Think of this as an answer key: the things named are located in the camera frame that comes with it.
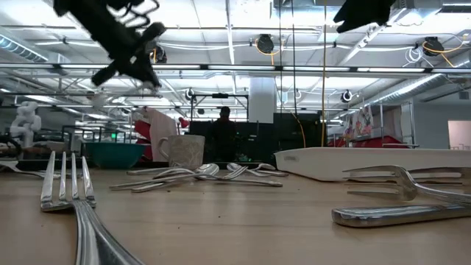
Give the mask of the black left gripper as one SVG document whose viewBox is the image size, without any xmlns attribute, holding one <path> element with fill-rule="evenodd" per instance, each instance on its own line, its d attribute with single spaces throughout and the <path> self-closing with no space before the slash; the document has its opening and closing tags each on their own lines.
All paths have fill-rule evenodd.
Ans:
<svg viewBox="0 0 471 265">
<path fill-rule="evenodd" d="M 134 8 L 145 0 L 53 0 L 53 9 L 60 17 L 71 14 L 89 32 L 91 39 L 104 48 L 111 64 L 96 72 L 91 81 L 100 86 L 116 74 L 148 82 L 153 88 L 161 86 L 149 59 L 150 43 L 166 28 L 161 22 L 152 23 L 149 14 Z"/>
</svg>

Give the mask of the white cutlery tray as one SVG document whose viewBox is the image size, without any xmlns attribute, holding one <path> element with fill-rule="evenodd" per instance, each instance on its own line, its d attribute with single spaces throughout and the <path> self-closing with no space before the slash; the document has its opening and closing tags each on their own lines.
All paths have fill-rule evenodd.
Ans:
<svg viewBox="0 0 471 265">
<path fill-rule="evenodd" d="M 348 169 L 368 166 L 471 167 L 471 151 L 449 149 L 311 147 L 280 151 L 275 159 L 281 171 L 328 182 L 342 181 Z"/>
</svg>

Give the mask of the silver fork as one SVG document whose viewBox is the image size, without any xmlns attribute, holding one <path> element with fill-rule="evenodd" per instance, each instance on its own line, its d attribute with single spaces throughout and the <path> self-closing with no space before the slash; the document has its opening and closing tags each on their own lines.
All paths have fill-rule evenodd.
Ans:
<svg viewBox="0 0 471 265">
<path fill-rule="evenodd" d="M 348 191 L 348 194 L 362 195 L 367 197 L 377 197 L 381 199 L 395 199 L 400 201 L 412 201 L 417 195 L 438 199 L 453 204 L 471 207 L 471 194 L 458 194 L 452 191 L 443 191 L 429 188 L 419 184 L 411 173 L 460 173 L 463 180 L 471 181 L 471 167 L 435 167 L 427 169 L 414 169 L 408 171 L 402 166 L 370 166 L 359 169 L 344 170 L 344 172 L 388 172 L 387 176 L 357 176 L 349 177 L 350 180 L 381 179 L 391 180 L 392 183 L 366 183 L 368 186 L 384 189 L 394 189 L 396 192 L 379 191 Z"/>
<path fill-rule="evenodd" d="M 237 178 L 240 174 L 244 173 L 247 169 L 247 166 L 242 166 L 241 168 L 236 169 L 234 172 L 224 176 L 216 175 L 216 173 L 219 171 L 218 166 L 209 166 L 207 169 L 198 169 L 195 173 L 190 172 L 189 169 L 178 169 L 177 175 L 170 177 L 158 177 L 151 180 L 142 180 L 133 183 L 112 185 L 109 187 L 109 189 L 112 191 L 131 190 L 132 193 L 143 193 L 146 191 L 155 190 L 157 188 L 178 184 L 182 180 L 187 180 L 190 178 L 196 178 L 197 180 L 232 180 Z"/>
<path fill-rule="evenodd" d="M 67 154 L 62 154 L 58 197 L 54 198 L 56 152 L 52 152 L 43 177 L 40 209 L 43 212 L 73 211 L 77 223 L 75 265 L 145 265 L 127 250 L 105 227 L 95 212 L 96 198 L 85 158 L 82 181 L 78 181 L 75 155 L 67 173 Z"/>
</svg>

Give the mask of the black metal rack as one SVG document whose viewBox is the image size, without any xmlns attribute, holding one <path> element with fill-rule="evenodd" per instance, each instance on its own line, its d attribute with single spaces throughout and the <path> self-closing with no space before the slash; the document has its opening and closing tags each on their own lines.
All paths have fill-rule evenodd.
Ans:
<svg viewBox="0 0 471 265">
<path fill-rule="evenodd" d="M 116 133 L 116 139 L 110 137 L 111 133 Z M 82 126 L 82 125 L 64 125 L 60 131 L 60 139 L 64 142 L 71 141 L 78 137 L 84 141 L 103 142 L 111 141 L 115 143 L 124 143 L 129 139 L 124 130 L 111 129 L 104 126 Z"/>
</svg>

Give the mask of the blue bowl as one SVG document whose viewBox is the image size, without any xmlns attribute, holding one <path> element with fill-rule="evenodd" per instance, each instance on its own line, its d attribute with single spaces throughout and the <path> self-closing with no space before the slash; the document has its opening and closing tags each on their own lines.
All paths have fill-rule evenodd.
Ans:
<svg viewBox="0 0 471 265">
<path fill-rule="evenodd" d="M 85 151 L 100 169 L 130 169 L 142 157 L 144 145 L 114 142 L 90 142 L 85 144 Z"/>
</svg>

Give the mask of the grey patterned mug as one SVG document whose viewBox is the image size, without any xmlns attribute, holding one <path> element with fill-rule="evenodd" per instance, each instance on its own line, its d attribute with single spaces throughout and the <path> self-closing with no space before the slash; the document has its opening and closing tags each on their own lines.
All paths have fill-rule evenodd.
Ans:
<svg viewBox="0 0 471 265">
<path fill-rule="evenodd" d="M 170 167 L 195 170 L 203 164 L 205 137 L 201 135 L 170 135 L 161 138 L 157 150 Z"/>
</svg>

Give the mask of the ceiling light strip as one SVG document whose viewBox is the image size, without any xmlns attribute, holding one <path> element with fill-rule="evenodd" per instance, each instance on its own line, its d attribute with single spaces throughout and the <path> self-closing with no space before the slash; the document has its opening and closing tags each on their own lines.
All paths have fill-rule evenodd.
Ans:
<svg viewBox="0 0 471 265">
<path fill-rule="evenodd" d="M 0 68 L 41 69 L 102 69 L 105 64 L 73 63 L 0 63 Z M 344 66 L 240 66 L 240 65 L 195 65 L 155 64 L 154 70 L 210 70 L 210 71 L 306 71 L 306 72 L 361 72 L 382 74 L 471 74 L 471 68 L 392 68 L 392 67 L 344 67 Z"/>
</svg>

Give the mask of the colourful hanging cloth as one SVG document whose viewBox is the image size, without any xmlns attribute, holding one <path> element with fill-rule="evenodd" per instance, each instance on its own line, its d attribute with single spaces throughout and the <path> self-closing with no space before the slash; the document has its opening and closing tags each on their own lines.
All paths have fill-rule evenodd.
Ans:
<svg viewBox="0 0 471 265">
<path fill-rule="evenodd" d="M 363 107 L 347 117 L 344 136 L 349 139 L 370 137 L 373 125 L 371 107 Z"/>
</svg>

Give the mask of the white pillar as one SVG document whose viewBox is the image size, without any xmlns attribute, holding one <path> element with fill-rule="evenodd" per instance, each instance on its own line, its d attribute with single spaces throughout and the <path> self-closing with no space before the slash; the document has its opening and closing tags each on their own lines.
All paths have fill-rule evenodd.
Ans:
<svg viewBox="0 0 471 265">
<path fill-rule="evenodd" d="M 276 87 L 272 77 L 254 77 L 249 85 L 249 121 L 273 123 L 276 109 Z"/>
</svg>

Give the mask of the red bin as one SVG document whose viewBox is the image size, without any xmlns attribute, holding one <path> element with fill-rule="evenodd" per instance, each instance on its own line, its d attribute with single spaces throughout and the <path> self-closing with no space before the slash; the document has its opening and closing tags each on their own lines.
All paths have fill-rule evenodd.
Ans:
<svg viewBox="0 0 471 265">
<path fill-rule="evenodd" d="M 353 147 L 353 148 L 395 148 L 407 149 L 408 146 L 403 142 L 389 135 L 376 138 L 356 138 L 349 139 L 338 137 L 328 141 L 328 147 Z"/>
</svg>

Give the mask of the black partition screens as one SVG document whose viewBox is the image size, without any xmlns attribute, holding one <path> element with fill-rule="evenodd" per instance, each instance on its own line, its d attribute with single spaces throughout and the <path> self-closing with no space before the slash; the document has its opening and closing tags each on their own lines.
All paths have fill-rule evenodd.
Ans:
<svg viewBox="0 0 471 265">
<path fill-rule="evenodd" d="M 215 159 L 210 137 L 212 123 L 213 120 L 190 121 L 188 133 L 205 137 L 205 162 L 222 163 L 224 161 Z M 258 121 L 235 123 L 236 154 L 232 162 L 274 163 L 276 152 L 322 145 L 322 123 L 317 113 L 275 113 L 272 124 Z"/>
</svg>

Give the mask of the black gantry frame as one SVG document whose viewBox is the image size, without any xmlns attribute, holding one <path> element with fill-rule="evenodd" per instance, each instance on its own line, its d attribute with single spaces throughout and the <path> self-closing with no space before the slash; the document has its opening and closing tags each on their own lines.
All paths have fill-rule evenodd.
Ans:
<svg viewBox="0 0 471 265">
<path fill-rule="evenodd" d="M 248 95 L 242 95 L 242 94 L 228 94 L 228 93 L 211 93 L 211 94 L 200 94 L 200 93 L 195 93 L 191 95 L 190 99 L 190 112 L 191 112 L 191 117 L 190 120 L 193 121 L 194 119 L 194 111 L 195 109 L 199 106 L 199 104 L 204 101 L 207 97 L 213 98 L 213 99 L 228 99 L 228 98 L 234 98 L 240 106 L 243 107 L 246 111 L 246 120 L 249 121 L 249 96 Z M 240 98 L 245 98 L 247 103 L 244 105 L 239 99 Z"/>
</svg>

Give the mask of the silver air duct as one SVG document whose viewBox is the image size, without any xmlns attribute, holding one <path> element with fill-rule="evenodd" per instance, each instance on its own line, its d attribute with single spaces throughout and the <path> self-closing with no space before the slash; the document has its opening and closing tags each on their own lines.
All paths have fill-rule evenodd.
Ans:
<svg viewBox="0 0 471 265">
<path fill-rule="evenodd" d="M 450 82 L 452 82 L 452 77 L 449 74 L 432 74 L 419 79 L 406 80 L 381 91 L 376 96 L 368 98 L 364 103 L 358 104 L 356 107 L 379 105 L 385 102 L 401 102 Z"/>
</svg>

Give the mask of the ribbed ceiling duct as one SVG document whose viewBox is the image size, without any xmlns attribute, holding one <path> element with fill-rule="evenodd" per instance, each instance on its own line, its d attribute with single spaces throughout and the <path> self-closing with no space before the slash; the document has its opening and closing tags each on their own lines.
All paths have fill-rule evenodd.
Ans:
<svg viewBox="0 0 471 265">
<path fill-rule="evenodd" d="M 0 34 L 0 49 L 4 49 L 34 63 L 45 63 L 48 61 L 43 55 L 2 34 Z"/>
</svg>

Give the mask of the pale wall board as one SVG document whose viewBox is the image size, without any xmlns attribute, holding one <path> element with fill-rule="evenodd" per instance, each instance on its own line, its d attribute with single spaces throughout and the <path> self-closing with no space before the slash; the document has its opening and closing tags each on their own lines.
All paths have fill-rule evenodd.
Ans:
<svg viewBox="0 0 471 265">
<path fill-rule="evenodd" d="M 471 151 L 471 121 L 448 122 L 450 149 Z"/>
</svg>

